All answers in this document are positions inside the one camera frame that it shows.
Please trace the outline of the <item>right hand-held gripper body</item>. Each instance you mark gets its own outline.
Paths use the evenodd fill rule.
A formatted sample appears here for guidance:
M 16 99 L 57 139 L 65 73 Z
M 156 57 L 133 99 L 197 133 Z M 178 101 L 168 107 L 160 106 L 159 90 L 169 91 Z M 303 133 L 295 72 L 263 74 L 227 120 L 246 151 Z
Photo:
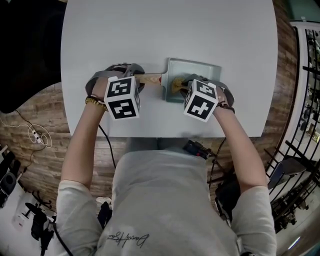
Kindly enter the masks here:
M 220 81 L 199 81 L 194 79 L 188 82 L 188 93 L 184 99 L 183 114 L 202 122 L 207 122 L 215 108 L 234 110 L 235 98 L 229 88 Z M 219 103 L 216 87 L 220 87 L 225 94 L 226 103 Z

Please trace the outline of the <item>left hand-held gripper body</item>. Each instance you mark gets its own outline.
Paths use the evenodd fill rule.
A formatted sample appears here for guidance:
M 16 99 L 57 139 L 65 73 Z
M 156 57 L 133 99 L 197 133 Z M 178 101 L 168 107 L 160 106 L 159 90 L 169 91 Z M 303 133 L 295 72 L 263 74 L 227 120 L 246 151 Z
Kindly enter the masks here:
M 93 87 L 98 78 L 108 78 L 104 101 L 99 100 L 98 102 L 106 107 L 113 120 L 128 120 L 140 117 L 141 101 L 137 89 L 139 80 L 130 74 L 129 66 L 131 64 L 113 64 L 105 70 L 97 71 L 85 86 L 88 97 L 98 100 L 91 95 Z

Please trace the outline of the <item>grey square pan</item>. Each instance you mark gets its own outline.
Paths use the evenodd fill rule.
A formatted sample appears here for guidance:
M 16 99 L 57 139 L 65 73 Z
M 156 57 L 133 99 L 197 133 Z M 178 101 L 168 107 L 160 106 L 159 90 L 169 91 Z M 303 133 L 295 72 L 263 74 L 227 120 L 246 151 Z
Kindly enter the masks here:
M 218 65 L 170 57 L 164 73 L 145 73 L 135 75 L 135 77 L 140 83 L 145 83 L 145 85 L 162 86 L 162 98 L 165 101 L 183 103 L 186 94 L 181 94 L 180 91 L 176 93 L 172 93 L 171 91 L 171 84 L 175 78 L 185 79 L 192 74 L 197 74 L 208 78 L 208 80 L 219 81 L 221 71 L 222 67 Z

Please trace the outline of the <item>yellow sponge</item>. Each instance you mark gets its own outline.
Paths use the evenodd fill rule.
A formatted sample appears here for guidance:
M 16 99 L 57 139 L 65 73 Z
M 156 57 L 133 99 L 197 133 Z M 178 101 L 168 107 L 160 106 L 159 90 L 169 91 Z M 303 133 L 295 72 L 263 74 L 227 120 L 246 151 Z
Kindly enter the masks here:
M 184 85 L 183 82 L 184 82 L 184 78 L 183 77 L 176 77 L 171 83 L 171 92 L 172 93 L 179 92 L 179 87 L 181 85 Z

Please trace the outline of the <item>person's left forearm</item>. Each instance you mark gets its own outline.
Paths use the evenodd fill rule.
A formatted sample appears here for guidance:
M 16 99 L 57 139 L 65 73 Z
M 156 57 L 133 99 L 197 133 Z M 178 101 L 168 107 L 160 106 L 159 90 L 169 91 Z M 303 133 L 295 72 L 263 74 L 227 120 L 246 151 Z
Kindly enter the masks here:
M 105 110 L 89 102 L 85 105 L 70 140 L 61 169 L 62 181 L 74 181 L 91 187 L 94 169 L 94 152 L 98 127 Z

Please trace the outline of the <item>person's right forearm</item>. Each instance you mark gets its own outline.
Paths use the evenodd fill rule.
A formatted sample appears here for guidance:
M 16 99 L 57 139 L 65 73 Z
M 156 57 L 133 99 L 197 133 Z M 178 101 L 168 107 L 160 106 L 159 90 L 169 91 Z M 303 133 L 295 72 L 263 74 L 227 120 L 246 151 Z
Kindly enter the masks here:
M 240 192 L 267 187 L 262 159 L 232 110 L 217 107 L 213 112 L 229 145 Z

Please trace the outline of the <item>person's right hand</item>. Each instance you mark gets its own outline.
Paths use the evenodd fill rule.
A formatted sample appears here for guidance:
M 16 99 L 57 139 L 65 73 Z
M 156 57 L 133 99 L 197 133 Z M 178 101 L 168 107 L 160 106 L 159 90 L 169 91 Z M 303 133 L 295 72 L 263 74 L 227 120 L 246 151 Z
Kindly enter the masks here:
M 216 92 L 217 92 L 218 102 L 220 104 L 222 104 L 222 105 L 226 104 L 227 103 L 226 102 L 226 96 L 225 96 L 224 92 L 222 91 L 222 89 L 219 86 L 216 87 Z

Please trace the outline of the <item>person's left hand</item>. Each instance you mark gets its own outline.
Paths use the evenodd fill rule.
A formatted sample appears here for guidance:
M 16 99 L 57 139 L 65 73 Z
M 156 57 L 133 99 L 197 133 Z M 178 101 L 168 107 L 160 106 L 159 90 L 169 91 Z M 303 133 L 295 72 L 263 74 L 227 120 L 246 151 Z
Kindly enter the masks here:
M 99 77 L 93 86 L 91 95 L 98 98 L 100 101 L 104 101 L 108 81 L 108 77 Z

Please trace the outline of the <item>black waist battery pack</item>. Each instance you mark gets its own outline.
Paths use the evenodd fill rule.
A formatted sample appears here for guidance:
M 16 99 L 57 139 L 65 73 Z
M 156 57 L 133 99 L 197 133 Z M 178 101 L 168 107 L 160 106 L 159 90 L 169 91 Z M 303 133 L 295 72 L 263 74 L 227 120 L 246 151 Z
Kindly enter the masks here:
M 201 157 L 205 160 L 212 156 L 212 150 L 205 148 L 197 141 L 189 140 L 183 149 L 189 154 L 196 157 Z

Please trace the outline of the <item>black swivel chair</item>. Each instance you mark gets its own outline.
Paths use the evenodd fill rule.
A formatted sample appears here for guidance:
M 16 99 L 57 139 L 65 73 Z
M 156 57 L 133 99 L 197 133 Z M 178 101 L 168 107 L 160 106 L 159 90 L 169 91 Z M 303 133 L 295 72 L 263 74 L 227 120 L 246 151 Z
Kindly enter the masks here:
M 217 206 L 218 214 L 229 224 L 233 220 L 232 211 L 240 195 L 240 185 L 235 174 L 227 176 L 226 179 L 218 184 L 215 190 L 215 205 Z

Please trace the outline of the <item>black metal display rack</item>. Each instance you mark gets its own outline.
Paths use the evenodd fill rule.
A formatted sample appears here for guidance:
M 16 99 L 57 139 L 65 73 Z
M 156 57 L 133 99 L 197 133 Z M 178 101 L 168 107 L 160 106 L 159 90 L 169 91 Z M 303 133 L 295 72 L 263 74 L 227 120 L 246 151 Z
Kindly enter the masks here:
M 291 22 L 297 38 L 297 76 L 293 109 L 279 145 L 268 153 L 266 174 L 284 159 L 294 158 L 306 170 L 269 189 L 275 231 L 294 225 L 296 209 L 308 210 L 306 200 L 320 187 L 320 22 Z

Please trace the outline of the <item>black office chair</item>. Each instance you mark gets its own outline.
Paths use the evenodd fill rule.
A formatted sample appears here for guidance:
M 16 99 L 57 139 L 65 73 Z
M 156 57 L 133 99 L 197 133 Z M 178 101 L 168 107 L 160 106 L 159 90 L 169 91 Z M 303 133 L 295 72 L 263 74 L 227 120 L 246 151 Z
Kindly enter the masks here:
M 60 0 L 0 0 L 0 112 L 61 82 L 66 7 Z

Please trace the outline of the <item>person's grey t-shirt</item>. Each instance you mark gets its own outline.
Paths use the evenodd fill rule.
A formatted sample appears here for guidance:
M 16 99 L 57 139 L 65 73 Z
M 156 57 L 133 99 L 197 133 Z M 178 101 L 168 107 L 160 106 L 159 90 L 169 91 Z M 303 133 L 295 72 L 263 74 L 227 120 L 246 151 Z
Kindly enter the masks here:
M 203 158 L 169 150 L 126 153 L 112 185 L 112 217 L 98 221 L 87 187 L 62 181 L 56 202 L 60 256 L 276 256 L 269 191 L 239 197 L 226 224 L 209 200 Z

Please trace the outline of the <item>blue folding chair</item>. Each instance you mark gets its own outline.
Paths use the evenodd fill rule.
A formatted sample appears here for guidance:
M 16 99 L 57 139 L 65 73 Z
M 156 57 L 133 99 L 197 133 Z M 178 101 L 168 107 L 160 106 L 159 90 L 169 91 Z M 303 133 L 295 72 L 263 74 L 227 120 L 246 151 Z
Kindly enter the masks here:
M 292 178 L 305 170 L 306 167 L 293 157 L 280 161 L 270 175 L 268 189 L 271 190 L 278 185 L 285 183 L 289 178 Z

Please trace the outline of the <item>black round speaker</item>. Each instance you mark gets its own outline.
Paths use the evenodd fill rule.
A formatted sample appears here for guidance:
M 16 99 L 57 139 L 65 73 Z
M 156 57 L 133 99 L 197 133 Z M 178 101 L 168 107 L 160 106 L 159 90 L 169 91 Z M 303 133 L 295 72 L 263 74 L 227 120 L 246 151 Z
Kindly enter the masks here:
M 7 195 L 11 194 L 16 186 L 16 176 L 11 172 L 5 174 L 0 181 L 0 189 Z

